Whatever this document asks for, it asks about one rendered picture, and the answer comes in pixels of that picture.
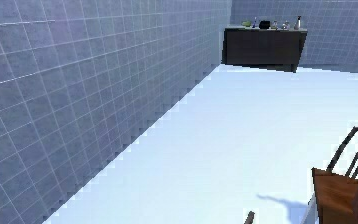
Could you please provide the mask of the dark brown kitchen counter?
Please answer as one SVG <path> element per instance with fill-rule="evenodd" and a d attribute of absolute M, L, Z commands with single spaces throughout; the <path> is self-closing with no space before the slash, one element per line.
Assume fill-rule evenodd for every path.
<path fill-rule="evenodd" d="M 308 31 L 227 27 L 221 63 L 295 73 Z"/>

